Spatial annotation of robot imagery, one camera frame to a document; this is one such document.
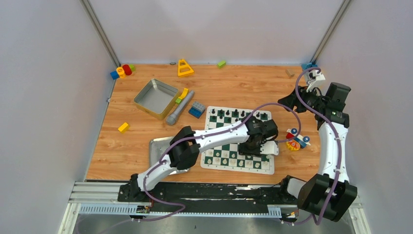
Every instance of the gray floor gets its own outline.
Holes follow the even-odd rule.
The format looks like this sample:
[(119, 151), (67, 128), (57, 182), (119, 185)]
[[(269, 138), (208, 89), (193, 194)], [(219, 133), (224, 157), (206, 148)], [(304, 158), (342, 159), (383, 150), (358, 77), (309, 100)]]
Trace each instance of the gray floor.
[[(308, 213), (300, 212), (301, 218)], [(78, 217), (78, 232), (74, 234), (101, 234), (112, 225), (130, 218), (123, 215), (85, 214)], [(306, 224), (290, 227), (276, 219), (269, 218), (212, 218), (212, 217), (169, 217), (154, 222), (129, 222), (118, 225), (105, 234), (355, 234), (349, 214), (334, 223), (323, 220), (316, 226), (313, 220)]]

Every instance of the wooden tabletop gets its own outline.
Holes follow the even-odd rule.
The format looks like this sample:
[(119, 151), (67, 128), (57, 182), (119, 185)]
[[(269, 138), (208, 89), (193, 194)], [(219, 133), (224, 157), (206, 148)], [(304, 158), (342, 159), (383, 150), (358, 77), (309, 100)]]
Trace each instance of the wooden tabletop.
[[(301, 72), (298, 66), (227, 65), (218, 69), (216, 65), (192, 65), (192, 68), (194, 75), (179, 78), (177, 65), (136, 65), (136, 71), (131, 76), (116, 81), (87, 179), (129, 180), (131, 174), (141, 173), (149, 167), (151, 139), (174, 136), (182, 127), (188, 125), (193, 130), (204, 129), (206, 114), (197, 119), (188, 113), (194, 101), (205, 106), (254, 109), (267, 102), (277, 102), (290, 94)], [(285, 73), (287, 68), (295, 72), (293, 78), (289, 78)], [(183, 88), (195, 91), (194, 98), (173, 126), (139, 110), (133, 102), (135, 96), (152, 78), (174, 86), (180, 92)], [(283, 108), (267, 106), (263, 109), (271, 111), (280, 132), (278, 139), (285, 139), (288, 128), (298, 127), (294, 116)], [(276, 184), (286, 175), (308, 180), (318, 170), (320, 141), (314, 115), (306, 112), (299, 116), (302, 135), (310, 137), (311, 145), (292, 152), (286, 148), (285, 143), (281, 143), (280, 153), (275, 157), (273, 175), (201, 168), (199, 156), (189, 172), (170, 175), (165, 181)], [(131, 127), (121, 134), (118, 127), (124, 122)]]

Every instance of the wall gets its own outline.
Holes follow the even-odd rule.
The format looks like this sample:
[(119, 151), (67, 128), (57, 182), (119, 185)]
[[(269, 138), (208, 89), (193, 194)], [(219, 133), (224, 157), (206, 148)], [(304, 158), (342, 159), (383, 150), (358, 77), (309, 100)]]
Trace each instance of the wall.
[(0, 233), (54, 234), (115, 67), (78, 0), (2, 1), (0, 32)]
[(91, 0), (123, 63), (308, 62), (342, 0)]
[(318, 63), (352, 88), (347, 168), (374, 234), (411, 233), (412, 10), (411, 0), (353, 1)]

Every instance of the metal pole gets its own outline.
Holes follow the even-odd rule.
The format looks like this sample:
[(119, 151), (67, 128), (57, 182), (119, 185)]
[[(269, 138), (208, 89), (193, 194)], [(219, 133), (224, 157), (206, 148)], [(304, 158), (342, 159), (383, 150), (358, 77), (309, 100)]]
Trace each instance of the metal pole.
[(333, 20), (331, 21), (330, 26), (328, 26), (327, 31), (325, 32), (323, 38), (321, 39), (321, 42), (318, 45), (317, 50), (315, 51), (315, 53), (314, 53), (313, 57), (311, 58), (310, 62), (312, 62), (314, 64), (317, 63), (317, 60), (319, 59), (323, 49), (327, 45), (327, 42), (330, 39), (330, 36), (332, 35), (334, 30), (336, 29), (338, 23), (340, 22), (342, 16), (346, 12), (346, 10), (347, 10), (347, 8), (348, 8), (348, 6), (350, 5), (351, 2), (352, 2), (352, 0), (343, 0), (340, 7), (338, 8), (338, 11), (337, 11), (336, 15), (334, 16)]
[(97, 19), (96, 14), (94, 13), (91, 3), (89, 2), (89, 0), (80, 0), (80, 2), (82, 3), (83, 7), (88, 13), (89, 18), (91, 19), (91, 22), (94, 28), (96, 29), (97, 33), (99, 34), (100, 38), (102, 39), (102, 42), (105, 45), (106, 50), (108, 51), (109, 55), (111, 56), (113, 63), (115, 64), (116, 67), (119, 67), (121, 65), (119, 62), (119, 59), (117, 58), (115, 51), (113, 50), (111, 44), (109, 43), (108, 37), (103, 31), (102, 25), (100, 25), (100, 22)]

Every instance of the chessboard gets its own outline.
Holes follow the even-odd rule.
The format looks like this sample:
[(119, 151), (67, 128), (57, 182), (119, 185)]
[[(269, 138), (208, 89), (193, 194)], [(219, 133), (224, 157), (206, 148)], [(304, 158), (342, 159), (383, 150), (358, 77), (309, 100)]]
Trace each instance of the chessboard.
[[(248, 116), (252, 111), (248, 109), (208, 106), (205, 111), (205, 130), (231, 125)], [(254, 116), (265, 121), (271, 119), (271, 112), (258, 110), (254, 113)], [(267, 175), (274, 173), (274, 156), (256, 157), (239, 155), (238, 147), (239, 144), (228, 144), (204, 151), (201, 154), (201, 167)]]

